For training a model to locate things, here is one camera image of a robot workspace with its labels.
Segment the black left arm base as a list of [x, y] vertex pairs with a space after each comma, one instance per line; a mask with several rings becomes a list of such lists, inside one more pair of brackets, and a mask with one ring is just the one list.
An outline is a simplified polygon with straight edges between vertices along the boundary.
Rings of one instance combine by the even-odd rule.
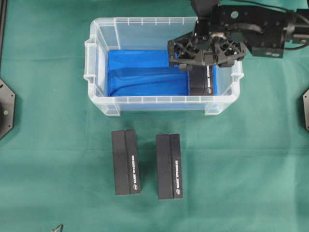
[[14, 127], [15, 93], [0, 80], [0, 138]]

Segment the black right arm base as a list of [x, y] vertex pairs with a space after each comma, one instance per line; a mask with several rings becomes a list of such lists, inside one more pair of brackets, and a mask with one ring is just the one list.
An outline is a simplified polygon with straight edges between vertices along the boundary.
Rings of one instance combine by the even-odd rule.
[[303, 94], [304, 118], [305, 127], [309, 131], [309, 89]]

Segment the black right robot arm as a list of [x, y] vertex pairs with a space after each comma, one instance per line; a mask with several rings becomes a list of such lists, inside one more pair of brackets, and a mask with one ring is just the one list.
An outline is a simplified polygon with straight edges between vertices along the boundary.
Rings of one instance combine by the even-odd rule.
[[241, 0], [222, 5], [219, 0], [192, 0], [197, 20], [192, 32], [167, 43], [169, 66], [232, 67], [247, 53], [282, 58], [285, 51], [309, 45], [308, 9], [289, 10]]

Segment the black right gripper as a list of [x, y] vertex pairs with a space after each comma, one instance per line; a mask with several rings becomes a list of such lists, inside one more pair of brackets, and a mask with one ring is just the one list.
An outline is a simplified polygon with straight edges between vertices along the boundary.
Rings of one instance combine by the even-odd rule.
[[169, 67], [192, 70], [205, 66], [203, 51], [211, 48], [214, 64], [232, 67], [247, 49], [253, 56], [281, 58], [285, 42], [294, 36], [294, 11], [275, 11], [271, 6], [219, 5], [209, 18], [198, 18], [196, 36], [189, 32], [167, 42]]

